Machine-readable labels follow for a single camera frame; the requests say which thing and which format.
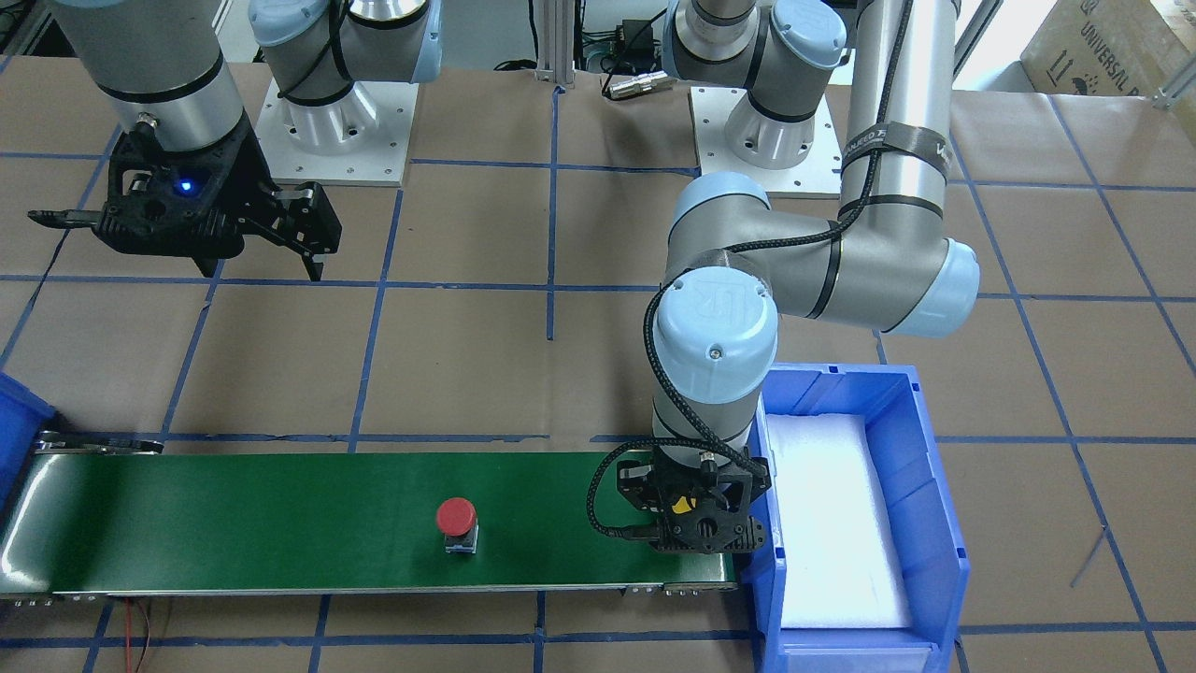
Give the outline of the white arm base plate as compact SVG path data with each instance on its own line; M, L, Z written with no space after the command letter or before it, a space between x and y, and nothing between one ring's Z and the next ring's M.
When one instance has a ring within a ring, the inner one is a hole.
M748 175L771 197L837 198L841 149L826 99L812 118L764 118L743 88L691 88L701 175Z
M273 181L402 186L419 92L414 82L355 82L341 100L305 108L277 97L271 81L256 134Z

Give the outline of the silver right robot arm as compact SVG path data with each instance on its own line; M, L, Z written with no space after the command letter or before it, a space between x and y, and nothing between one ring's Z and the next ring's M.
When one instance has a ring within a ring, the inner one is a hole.
M257 235L313 281L342 225L313 169L277 181L222 51L209 1L47 1L122 128L98 209L33 209L49 230L89 230L112 251L187 257L205 277ZM275 84L266 98L295 157L362 170L393 153L372 88L415 88L443 65L440 1L251 1L248 23Z

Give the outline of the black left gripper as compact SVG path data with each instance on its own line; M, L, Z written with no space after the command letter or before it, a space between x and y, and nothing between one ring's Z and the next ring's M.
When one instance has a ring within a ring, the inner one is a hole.
M617 490L636 510L653 512L657 531L647 542L659 552L752 553L764 545L765 527L751 506L771 487L771 473L764 457L750 461L761 475L734 463L683 465L657 448L652 464L617 464ZM683 495L696 498L696 508L675 515L671 506Z

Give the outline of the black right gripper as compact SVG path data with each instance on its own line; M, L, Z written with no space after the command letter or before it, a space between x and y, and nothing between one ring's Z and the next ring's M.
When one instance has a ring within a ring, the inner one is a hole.
M28 216L54 230L91 230L122 253L189 257L206 277L243 251L245 235L257 235L295 253L309 280L323 279L324 255L338 251L342 234L323 184L275 191L249 118L202 149L164 149L164 128L140 118L120 136L100 209Z

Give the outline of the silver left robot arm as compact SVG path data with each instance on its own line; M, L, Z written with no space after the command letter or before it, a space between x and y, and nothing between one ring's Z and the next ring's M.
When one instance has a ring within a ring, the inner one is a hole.
M832 71L853 55L840 209L832 219L773 208L743 172L683 189L663 285L642 322L655 379L653 436L604 457L590 526L661 552L744 553L763 527L751 507L771 487L748 454L781 316L942 337L974 310L981 273L944 234L957 1L859 1L854 29L824 1L675 1L665 12L671 77L742 88L731 131L744 161L765 136L807 139Z

